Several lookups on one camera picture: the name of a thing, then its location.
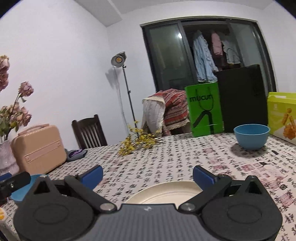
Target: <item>white plate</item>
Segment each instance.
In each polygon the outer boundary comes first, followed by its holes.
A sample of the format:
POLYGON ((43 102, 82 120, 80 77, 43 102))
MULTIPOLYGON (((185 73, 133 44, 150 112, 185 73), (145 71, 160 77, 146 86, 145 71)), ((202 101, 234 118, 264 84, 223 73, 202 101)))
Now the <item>white plate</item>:
POLYGON ((156 184, 131 196, 128 204, 180 204, 202 192, 202 189, 193 181, 174 181, 156 184))

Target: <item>calligraphy print tablecloth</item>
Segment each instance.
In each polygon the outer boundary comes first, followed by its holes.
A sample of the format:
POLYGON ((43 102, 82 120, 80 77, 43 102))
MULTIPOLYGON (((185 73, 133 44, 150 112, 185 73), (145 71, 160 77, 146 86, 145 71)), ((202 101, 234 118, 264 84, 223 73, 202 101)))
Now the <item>calligraphy print tablecloth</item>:
MULTIPOLYGON (((89 149, 85 158, 65 163, 49 176, 62 179, 100 164, 104 169, 104 178, 94 191, 119 207, 133 194, 157 183, 192 180, 195 165, 238 180, 256 175, 283 216, 283 226, 276 241, 296 240, 296 146, 269 136, 264 148, 245 151, 231 133, 198 138, 181 134, 161 140, 152 149, 125 157, 117 155, 119 145, 89 149)), ((10 201, 3 208, 9 214, 6 227, 15 233, 12 217, 16 206, 10 201)))

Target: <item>window frame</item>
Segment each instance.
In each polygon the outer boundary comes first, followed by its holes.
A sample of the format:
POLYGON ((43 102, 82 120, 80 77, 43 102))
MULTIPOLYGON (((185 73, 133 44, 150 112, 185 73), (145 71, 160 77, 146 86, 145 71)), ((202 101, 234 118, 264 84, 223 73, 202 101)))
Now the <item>window frame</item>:
POLYGON ((183 43, 185 46, 185 51, 187 54, 187 58, 189 61, 189 65, 190 65, 190 69, 192 72, 192 76, 193 78, 197 78, 196 77, 196 69, 195 69, 195 64, 194 64, 194 60, 193 60, 193 56, 191 54, 191 50, 189 47, 189 43, 184 31, 183 26, 188 25, 188 23, 191 24, 213 24, 213 22, 215 24, 227 24, 230 27, 230 31, 232 31, 231 26, 229 25, 229 23, 242 23, 242 24, 248 24, 252 27, 253 30, 253 34, 254 34, 254 38, 255 41, 259 47, 259 52, 262 58, 262 62, 263 62, 263 68, 266 72, 266 75, 268 77, 268 92, 276 92, 276 81, 275 81, 275 75, 274 75, 274 70, 272 67, 272 63, 271 63, 271 59, 270 59, 270 55, 266 46, 266 43, 264 41, 262 32, 257 24, 257 21, 254 20, 246 20, 246 19, 234 19, 234 18, 229 18, 229 17, 215 17, 215 16, 211 16, 211 17, 187 17, 187 18, 175 18, 175 19, 167 19, 167 20, 161 20, 161 21, 155 21, 152 23, 145 23, 145 24, 141 24, 140 27, 142 28, 142 32, 143 32, 143 38, 144 38, 144 42, 145 42, 145 47, 146 47, 146 51, 148 54, 148 58, 149 58, 149 64, 150 64, 150 68, 151 68, 151 72, 153 75, 153 81, 154 81, 154 85, 155 85, 155 89, 156 92, 161 90, 161 87, 159 86, 158 80, 157 80, 157 74, 156 74, 156 70, 153 66, 153 54, 151 53, 152 51, 150 50, 149 47, 149 43, 151 42, 151 40, 149 40, 148 34, 147 34, 147 30, 151 29, 151 28, 155 28, 155 27, 161 27, 161 26, 165 26, 165 25, 170 25, 170 24, 177 24, 178 28, 181 32, 182 38, 183 38, 183 43))

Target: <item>blue bowl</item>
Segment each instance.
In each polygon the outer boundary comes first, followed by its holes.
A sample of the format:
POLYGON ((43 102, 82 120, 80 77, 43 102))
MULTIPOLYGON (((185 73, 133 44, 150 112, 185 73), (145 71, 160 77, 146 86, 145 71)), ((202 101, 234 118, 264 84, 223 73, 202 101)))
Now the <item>blue bowl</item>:
POLYGON ((258 150, 267 141, 270 128, 259 124, 237 126, 234 129, 238 143, 246 150, 258 150))
POLYGON ((30 188, 33 186, 34 182, 36 179, 40 176, 41 174, 36 174, 36 175, 31 175, 31 182, 30 184, 20 188, 19 190, 16 190, 13 192, 10 196, 10 199, 14 200, 15 204, 18 205, 25 197, 27 192, 30 190, 30 188))

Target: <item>floor lamp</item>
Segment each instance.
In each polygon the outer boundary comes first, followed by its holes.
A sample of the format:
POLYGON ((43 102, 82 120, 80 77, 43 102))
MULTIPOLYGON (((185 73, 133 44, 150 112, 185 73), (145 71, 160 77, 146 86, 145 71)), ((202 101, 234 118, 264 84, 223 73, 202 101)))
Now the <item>floor lamp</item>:
MULTIPOLYGON (((126 60, 126 53, 125 52, 120 52, 118 54, 116 54, 112 59, 111 59, 111 64, 113 65, 113 67, 115 68, 120 68, 122 67, 122 70, 123 70, 123 75, 124 75, 124 80, 126 81, 126 73, 125 73, 125 68, 126 66, 124 65, 124 62, 126 60)), ((136 118, 135 118, 135 114, 133 112, 133 105, 131 103, 131 91, 129 90, 128 88, 128 82, 126 81, 126 89, 127 89, 127 92, 128 92, 128 98, 129 98, 129 101, 130 101, 130 106, 131 106, 131 112, 133 114, 133 121, 134 121, 134 124, 135 124, 135 127, 137 128, 137 124, 136 124, 136 118)))

